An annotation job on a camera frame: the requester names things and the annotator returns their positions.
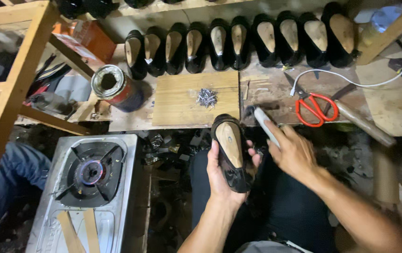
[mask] hand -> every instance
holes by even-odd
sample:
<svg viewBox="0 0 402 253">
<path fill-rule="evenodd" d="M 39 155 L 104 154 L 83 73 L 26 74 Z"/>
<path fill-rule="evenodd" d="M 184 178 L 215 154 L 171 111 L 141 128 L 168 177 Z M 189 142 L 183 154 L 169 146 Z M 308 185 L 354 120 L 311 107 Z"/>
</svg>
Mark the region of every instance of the hand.
<svg viewBox="0 0 402 253">
<path fill-rule="evenodd" d="M 247 141 L 247 144 L 250 147 L 248 153 L 252 157 L 254 169 L 257 169 L 260 164 L 260 155 L 252 148 L 253 142 Z M 232 204 L 238 208 L 247 198 L 247 193 L 237 193 L 229 188 L 228 183 L 223 177 L 221 168 L 218 165 L 219 152 L 220 147 L 218 146 L 218 142 L 212 140 L 212 147 L 207 154 L 207 175 L 209 176 L 210 183 L 210 198 L 224 204 Z"/>
<path fill-rule="evenodd" d="M 321 170 L 315 160 L 314 147 L 310 141 L 298 135 L 291 126 L 278 128 L 268 120 L 265 125 L 281 146 L 278 148 L 273 142 L 267 141 L 274 162 L 284 172 L 305 184 L 310 176 Z"/>
</svg>

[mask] jeans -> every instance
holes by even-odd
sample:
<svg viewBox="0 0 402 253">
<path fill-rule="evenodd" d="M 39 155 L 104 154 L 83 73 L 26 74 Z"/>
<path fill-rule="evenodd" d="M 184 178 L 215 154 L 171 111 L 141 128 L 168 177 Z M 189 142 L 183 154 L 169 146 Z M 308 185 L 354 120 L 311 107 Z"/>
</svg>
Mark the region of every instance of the jeans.
<svg viewBox="0 0 402 253">
<path fill-rule="evenodd" d="M 24 193 L 27 181 L 45 188 L 50 160 L 41 152 L 21 143 L 7 143 L 0 160 L 0 220 L 15 197 Z"/>
<path fill-rule="evenodd" d="M 207 175 L 207 150 L 196 154 L 190 163 L 192 183 L 192 228 L 198 224 L 210 197 Z M 261 199 L 261 205 L 253 199 Z M 264 154 L 248 200 L 239 208 L 229 230 L 224 252 L 235 252 L 244 243 L 268 240 L 275 232 L 278 239 L 289 240 L 316 252 L 338 252 L 334 230 L 329 224 L 328 207 L 306 186 L 283 172 Z"/>
</svg>

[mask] stainless steel stove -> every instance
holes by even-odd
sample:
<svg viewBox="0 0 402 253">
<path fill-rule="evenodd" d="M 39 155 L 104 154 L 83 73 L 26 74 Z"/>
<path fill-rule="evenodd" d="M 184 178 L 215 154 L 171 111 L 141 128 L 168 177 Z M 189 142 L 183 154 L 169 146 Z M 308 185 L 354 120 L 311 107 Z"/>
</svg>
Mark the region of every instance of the stainless steel stove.
<svg viewBox="0 0 402 253">
<path fill-rule="evenodd" d="M 131 216 L 141 168 L 136 135 L 59 139 L 26 252 L 68 252 L 57 215 L 68 211 L 86 252 L 83 211 L 94 208 L 102 253 L 128 252 Z"/>
</svg>

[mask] tin can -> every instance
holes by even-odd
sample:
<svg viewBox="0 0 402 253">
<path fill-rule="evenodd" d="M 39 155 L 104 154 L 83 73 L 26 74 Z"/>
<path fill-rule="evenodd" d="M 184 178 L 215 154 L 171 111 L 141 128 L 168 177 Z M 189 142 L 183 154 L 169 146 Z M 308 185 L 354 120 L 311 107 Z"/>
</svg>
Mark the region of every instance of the tin can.
<svg viewBox="0 0 402 253">
<path fill-rule="evenodd" d="M 95 94 L 123 112 L 133 112 L 143 104 L 143 91 L 115 65 L 99 68 L 91 78 Z"/>
</svg>

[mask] cardboard box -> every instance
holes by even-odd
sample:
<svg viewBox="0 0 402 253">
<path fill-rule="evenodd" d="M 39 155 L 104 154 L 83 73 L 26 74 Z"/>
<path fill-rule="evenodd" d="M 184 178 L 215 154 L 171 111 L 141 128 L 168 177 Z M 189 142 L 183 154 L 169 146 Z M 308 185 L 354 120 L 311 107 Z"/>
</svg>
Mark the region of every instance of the cardboard box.
<svg viewBox="0 0 402 253">
<path fill-rule="evenodd" d="M 74 52 L 87 60 L 109 64 L 116 44 L 103 32 L 98 21 L 54 25 L 52 33 Z"/>
</svg>

